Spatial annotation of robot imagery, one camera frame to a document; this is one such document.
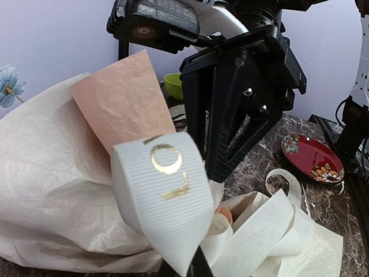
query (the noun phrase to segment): black stand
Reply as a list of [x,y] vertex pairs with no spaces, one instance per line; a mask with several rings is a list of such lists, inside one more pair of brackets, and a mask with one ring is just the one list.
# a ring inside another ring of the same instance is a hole
[[219,183],[293,108],[293,89],[306,91],[306,77],[274,25],[190,56],[180,71],[189,134],[208,178]]
[[118,45],[118,60],[127,58],[129,56],[129,42],[119,41]]

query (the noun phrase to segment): marble countertop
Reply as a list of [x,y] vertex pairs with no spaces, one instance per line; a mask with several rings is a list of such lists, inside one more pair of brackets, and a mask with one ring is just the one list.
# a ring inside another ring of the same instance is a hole
[[[176,122],[183,130],[185,121]],[[365,277],[368,274],[366,254],[351,199],[341,187],[326,186],[309,179],[283,157],[281,139],[290,133],[303,134],[325,143],[318,125],[289,115],[282,120],[255,146],[225,183],[225,199],[258,190],[268,195],[265,189],[267,173],[284,168],[297,177],[303,188],[302,209],[320,225],[344,237],[341,276]],[[2,277],[154,277],[156,274],[75,274],[24,268],[0,258]]]

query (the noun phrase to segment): red saucer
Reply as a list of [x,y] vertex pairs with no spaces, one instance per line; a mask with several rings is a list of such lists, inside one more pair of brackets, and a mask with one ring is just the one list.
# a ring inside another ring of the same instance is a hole
[[325,184],[337,184],[344,179],[340,159],[327,146],[310,137],[289,134],[281,141],[283,154],[299,170]]

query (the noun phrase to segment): white paper bag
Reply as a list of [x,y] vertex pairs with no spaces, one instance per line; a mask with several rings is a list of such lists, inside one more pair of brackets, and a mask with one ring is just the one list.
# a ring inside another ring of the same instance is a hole
[[110,157],[69,87],[83,74],[0,120],[0,255],[19,265],[76,272],[148,272],[161,257],[127,226]]

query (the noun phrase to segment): flower decal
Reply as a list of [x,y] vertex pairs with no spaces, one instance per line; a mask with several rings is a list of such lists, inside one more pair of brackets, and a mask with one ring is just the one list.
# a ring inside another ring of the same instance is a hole
[[0,107],[9,108],[14,104],[16,98],[23,103],[19,97],[24,92],[23,83],[18,82],[18,70],[12,65],[0,68]]
[[300,136],[296,134],[285,136],[282,141],[284,151],[286,153],[290,153],[291,155],[294,152],[299,153],[298,141],[300,141]]
[[317,181],[324,183],[338,183],[343,180],[345,175],[344,169],[336,172],[332,170],[328,163],[325,166],[315,166],[315,170],[312,170],[311,173],[313,173]]

